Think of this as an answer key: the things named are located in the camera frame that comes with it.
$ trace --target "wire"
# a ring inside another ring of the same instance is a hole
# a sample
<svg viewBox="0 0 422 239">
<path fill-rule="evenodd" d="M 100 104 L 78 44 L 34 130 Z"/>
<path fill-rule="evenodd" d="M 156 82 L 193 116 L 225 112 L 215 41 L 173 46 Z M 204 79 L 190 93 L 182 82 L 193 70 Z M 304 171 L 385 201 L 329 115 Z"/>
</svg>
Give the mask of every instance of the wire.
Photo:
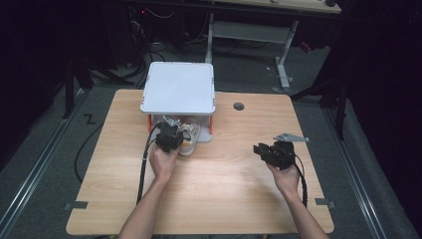
<svg viewBox="0 0 422 239">
<path fill-rule="evenodd" d="M 298 165 L 295 163 L 295 168 L 298 170 L 299 176 L 301 177 L 301 180 L 302 180 L 302 189 L 303 189 L 302 203 L 304 204 L 305 207 L 308 207 L 308 186 L 307 186 L 307 182 L 305 181 L 304 164 L 302 163 L 302 160 L 296 154 L 295 156 L 298 158 L 302 166 L 302 172 L 301 172 Z"/>
<path fill-rule="evenodd" d="M 199 38 L 202 36 L 202 34 L 204 33 L 205 27 L 207 26 L 208 16 L 209 16 L 209 13 L 207 13 L 207 15 L 206 15 L 206 17 L 205 17 L 205 22 L 204 22 L 204 25 L 202 26 L 202 30 L 201 30 L 201 32 L 199 33 L 199 35 L 198 35 L 195 39 L 193 39 L 192 41 L 189 41 L 189 42 L 186 42 L 186 43 L 194 43 L 194 42 L 197 42 L 197 41 L 198 41 L 198 39 L 199 39 Z"/>
<path fill-rule="evenodd" d="M 78 153 L 77 153 L 77 155 L 76 155 L 76 157 L 75 157 L 75 160 L 74 160 L 74 172 L 75 172 L 75 176 L 77 177 L 77 179 L 78 179 L 78 181 L 80 182 L 80 183 L 82 183 L 82 178 L 81 178 L 81 176 L 79 175 L 79 173 L 78 173 L 78 158 L 79 158 L 79 156 L 80 156 L 80 154 L 81 154 L 81 152 L 82 152 L 82 150 L 84 149 L 84 147 L 85 147 L 85 145 L 87 144 L 87 142 L 94 136 L 94 134 L 102 127 L 104 125 L 104 123 L 102 123 L 102 124 L 100 124 L 97 128 L 96 128 L 96 130 L 94 130 L 91 134 L 90 134 L 90 136 L 88 136 L 88 138 L 87 139 L 85 139 L 85 141 L 84 141 L 84 143 L 81 145 L 81 147 L 80 147 L 80 149 L 78 150 Z"/>
<path fill-rule="evenodd" d="M 155 14 L 155 13 L 153 13 L 151 10 L 149 10 L 148 8 L 146 9 L 149 13 L 151 13 L 152 15 L 154 15 L 155 17 L 157 17 L 157 18 L 170 18 L 170 17 L 172 17 L 173 15 L 174 15 L 174 11 L 170 14 L 170 15 L 168 15 L 168 16 L 160 16 L 160 15 L 158 15 L 158 14 Z"/>
<path fill-rule="evenodd" d="M 146 159 L 148 158 L 148 149 L 151 145 L 151 137 L 154 133 L 155 129 L 158 128 L 159 122 L 151 129 L 151 132 L 149 133 L 148 139 L 146 140 L 145 144 L 145 150 L 143 151 L 143 157 L 142 157 L 142 167 L 140 169 L 140 181 L 139 181 L 139 190 L 137 191 L 137 199 L 136 203 L 140 201 L 140 198 L 142 197 L 143 192 L 143 181 L 145 180 L 145 168 L 146 168 Z"/>
<path fill-rule="evenodd" d="M 160 58 L 162 59 L 162 61 L 163 61 L 163 62 L 165 62 L 165 58 L 164 58 L 161 54 L 156 53 L 156 52 L 148 52 L 148 53 L 149 53 L 149 57 L 150 57 L 150 59 L 151 59 L 151 62 L 153 62 L 153 59 L 152 59 L 152 54 L 157 55 L 158 57 L 160 57 Z"/>
</svg>

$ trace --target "black cable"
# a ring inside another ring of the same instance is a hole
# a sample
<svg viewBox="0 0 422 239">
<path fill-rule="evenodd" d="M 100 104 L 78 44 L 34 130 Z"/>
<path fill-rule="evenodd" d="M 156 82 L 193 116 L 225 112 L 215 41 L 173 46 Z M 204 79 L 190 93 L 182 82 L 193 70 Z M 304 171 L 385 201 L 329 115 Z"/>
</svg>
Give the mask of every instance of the black cable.
<svg viewBox="0 0 422 239">
<path fill-rule="evenodd" d="M 165 62 L 165 58 L 164 58 L 161 54 L 156 53 L 156 52 L 151 52 L 151 51 L 149 51 L 148 53 L 149 53 L 149 57 L 150 57 L 150 59 L 151 59 L 151 62 L 153 62 L 153 59 L 152 59 L 152 54 L 157 55 L 158 57 L 160 57 L 160 58 L 162 59 L 162 61 L 163 61 L 163 62 Z"/>
<path fill-rule="evenodd" d="M 78 158 L 79 158 L 79 156 L 80 156 L 80 154 L 81 154 L 81 152 L 82 152 L 82 149 L 84 149 L 84 147 L 85 147 L 85 145 L 87 144 L 87 142 L 94 136 L 94 134 L 102 127 L 104 125 L 104 123 L 102 123 L 102 124 L 100 124 L 97 128 L 96 128 L 96 130 L 94 130 L 91 134 L 90 134 L 90 136 L 88 136 L 88 138 L 87 139 L 85 139 L 85 141 L 84 141 L 84 143 L 81 145 L 81 147 L 80 147 L 80 149 L 78 150 L 78 153 L 77 153 L 77 155 L 76 155 L 76 157 L 75 157 L 75 160 L 74 160 L 74 171 L 75 171 L 75 175 L 76 175 L 76 177 L 78 178 L 78 181 L 80 182 L 80 183 L 82 183 L 82 178 L 81 178 L 81 176 L 79 175 L 79 173 L 78 173 Z"/>
<path fill-rule="evenodd" d="M 145 150 L 143 151 L 143 157 L 142 157 L 142 167 L 140 169 L 139 190 L 137 191 L 136 203 L 138 203 L 140 201 L 140 198 L 142 197 L 143 181 L 145 180 L 146 159 L 148 158 L 148 149 L 149 149 L 149 146 L 151 145 L 150 140 L 151 140 L 152 134 L 154 133 L 158 125 L 159 125 L 159 122 L 151 129 L 148 139 L 146 140 Z"/>
<path fill-rule="evenodd" d="M 308 207 L 308 186 L 307 186 L 307 181 L 305 180 L 305 168 L 304 168 L 304 164 L 302 163 L 302 160 L 297 155 L 296 157 L 298 158 L 299 162 L 302 165 L 302 172 L 301 172 L 298 165 L 294 163 L 294 166 L 298 170 L 299 176 L 301 177 L 301 180 L 302 180 L 302 189 L 303 189 L 302 203 L 304 204 L 305 207 Z"/>
</svg>

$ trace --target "metal leg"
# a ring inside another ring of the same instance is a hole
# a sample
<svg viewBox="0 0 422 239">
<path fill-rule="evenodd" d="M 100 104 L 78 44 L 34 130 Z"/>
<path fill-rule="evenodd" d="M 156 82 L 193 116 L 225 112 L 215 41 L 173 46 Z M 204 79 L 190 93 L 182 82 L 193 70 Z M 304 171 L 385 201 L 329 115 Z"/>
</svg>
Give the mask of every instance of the metal leg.
<svg viewBox="0 0 422 239">
<path fill-rule="evenodd" d="M 292 23 L 282 56 L 276 58 L 277 70 L 279 71 L 280 82 L 282 83 L 282 88 L 284 90 L 288 90 L 290 88 L 289 78 L 286 74 L 284 63 L 285 63 L 286 56 L 288 55 L 289 48 L 292 44 L 293 38 L 295 37 L 298 24 L 299 24 L 299 21 L 294 21 Z"/>
<path fill-rule="evenodd" d="M 213 26 L 214 26 L 214 13 L 210 13 L 210 23 L 209 23 L 209 27 L 208 27 L 207 55 L 205 56 L 205 63 L 209 63 L 209 64 L 212 64 Z"/>
</svg>

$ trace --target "desk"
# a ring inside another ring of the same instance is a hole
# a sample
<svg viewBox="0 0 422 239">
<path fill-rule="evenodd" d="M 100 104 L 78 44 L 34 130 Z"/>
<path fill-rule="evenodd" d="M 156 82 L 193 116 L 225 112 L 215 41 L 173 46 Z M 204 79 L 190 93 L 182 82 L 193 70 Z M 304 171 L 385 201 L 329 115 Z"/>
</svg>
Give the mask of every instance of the desk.
<svg viewBox="0 0 422 239">
<path fill-rule="evenodd" d="M 136 203 L 147 116 L 141 90 L 116 92 L 67 225 L 72 235 L 118 234 Z M 155 234 L 272 234 L 297 232 L 273 175 L 253 152 L 284 131 L 302 135 L 288 96 L 216 93 L 213 139 L 179 156 L 163 195 Z M 244 104 L 242 111 L 233 108 Z M 308 208 L 325 232 L 333 223 L 305 142 L 294 142 L 308 183 Z M 147 164 L 144 191 L 154 175 Z"/>
</svg>

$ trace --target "silver bracket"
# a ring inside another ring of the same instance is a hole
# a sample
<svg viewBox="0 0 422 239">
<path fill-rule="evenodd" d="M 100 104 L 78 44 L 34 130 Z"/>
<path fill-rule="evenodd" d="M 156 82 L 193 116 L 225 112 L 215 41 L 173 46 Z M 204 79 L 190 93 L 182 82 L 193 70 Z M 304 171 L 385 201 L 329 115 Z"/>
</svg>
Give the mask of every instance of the silver bracket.
<svg viewBox="0 0 422 239">
<path fill-rule="evenodd" d="M 167 122 L 168 125 L 170 126 L 176 126 L 176 125 L 180 125 L 180 119 L 178 120 L 174 120 L 172 118 L 169 118 L 167 116 L 162 116 L 162 118 L 164 119 L 165 122 Z"/>
<path fill-rule="evenodd" d="M 306 142 L 310 141 L 308 137 L 300 137 L 300 136 L 290 134 L 288 132 L 284 132 L 280 135 L 277 135 L 274 137 L 274 139 L 278 141 L 306 141 Z"/>
</svg>

